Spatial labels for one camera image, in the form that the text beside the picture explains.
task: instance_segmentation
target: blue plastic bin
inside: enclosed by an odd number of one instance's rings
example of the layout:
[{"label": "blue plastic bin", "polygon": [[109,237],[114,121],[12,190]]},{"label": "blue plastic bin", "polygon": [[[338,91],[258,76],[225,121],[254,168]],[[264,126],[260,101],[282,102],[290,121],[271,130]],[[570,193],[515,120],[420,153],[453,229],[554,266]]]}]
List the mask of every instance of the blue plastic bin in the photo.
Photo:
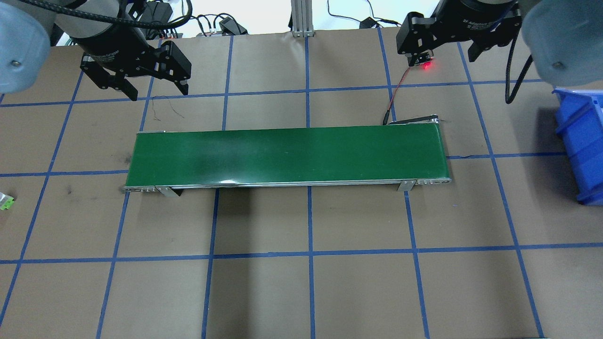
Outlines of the blue plastic bin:
[{"label": "blue plastic bin", "polygon": [[578,201],[603,206],[603,90],[553,91],[561,106],[557,135],[563,138],[578,182]]}]

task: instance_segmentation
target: red wire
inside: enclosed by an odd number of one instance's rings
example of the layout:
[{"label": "red wire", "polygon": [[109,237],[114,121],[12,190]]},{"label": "red wire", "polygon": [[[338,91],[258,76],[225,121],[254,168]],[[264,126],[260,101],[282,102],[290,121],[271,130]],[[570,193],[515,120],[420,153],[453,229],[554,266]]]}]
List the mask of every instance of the red wire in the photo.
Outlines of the red wire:
[{"label": "red wire", "polygon": [[402,85],[402,83],[404,82],[404,79],[406,78],[406,76],[408,75],[408,72],[410,72],[411,68],[407,68],[406,71],[404,72],[404,74],[402,74],[402,78],[400,79],[400,82],[398,83],[398,86],[396,86],[396,89],[394,90],[394,95],[391,96],[391,100],[390,100],[390,105],[387,106],[387,110],[391,109],[391,105],[394,103],[394,98],[396,97],[396,93],[398,93],[398,89],[400,88],[400,86]]}]

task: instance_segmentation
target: robotic arm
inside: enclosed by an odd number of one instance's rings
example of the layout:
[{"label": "robotic arm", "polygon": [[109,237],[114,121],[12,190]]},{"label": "robotic arm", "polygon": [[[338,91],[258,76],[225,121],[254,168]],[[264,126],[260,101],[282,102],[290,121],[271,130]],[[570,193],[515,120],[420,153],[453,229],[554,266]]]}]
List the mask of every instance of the robotic arm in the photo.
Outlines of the robotic arm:
[{"label": "robotic arm", "polygon": [[602,1],[441,0],[429,18],[408,13],[396,40],[409,66],[429,61],[444,43],[468,40],[474,62],[495,45],[511,43],[523,26],[540,77],[576,86],[603,78],[602,17]]},{"label": "robotic arm", "polygon": [[84,50],[80,68],[99,88],[120,90],[135,101],[138,90],[126,78],[151,75],[173,82],[182,94],[188,94],[190,61],[173,41],[159,48],[150,46],[139,28],[127,25],[134,22],[118,0],[53,1],[59,7],[91,13],[92,18],[96,14],[126,24],[57,14],[21,0],[0,0],[0,31],[5,32],[0,35],[0,93],[18,92],[35,82],[48,55],[48,36],[55,22]]}]

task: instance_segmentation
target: small green object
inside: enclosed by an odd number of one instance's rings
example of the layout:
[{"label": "small green object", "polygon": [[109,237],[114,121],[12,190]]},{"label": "small green object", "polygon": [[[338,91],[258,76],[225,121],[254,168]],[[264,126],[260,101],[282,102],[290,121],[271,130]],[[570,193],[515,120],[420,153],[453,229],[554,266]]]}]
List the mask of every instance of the small green object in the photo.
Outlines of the small green object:
[{"label": "small green object", "polygon": [[14,203],[14,198],[10,195],[6,195],[0,193],[0,211],[4,211],[5,209],[9,209]]}]

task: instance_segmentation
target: conveyor belt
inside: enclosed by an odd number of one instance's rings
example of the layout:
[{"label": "conveyor belt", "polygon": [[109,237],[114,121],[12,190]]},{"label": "conveyor belt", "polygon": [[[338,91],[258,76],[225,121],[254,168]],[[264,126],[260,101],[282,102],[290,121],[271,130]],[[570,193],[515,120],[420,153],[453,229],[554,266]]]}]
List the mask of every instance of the conveyor belt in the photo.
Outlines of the conveyor belt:
[{"label": "conveyor belt", "polygon": [[141,132],[125,185],[187,188],[450,181],[436,122],[357,127]]}]

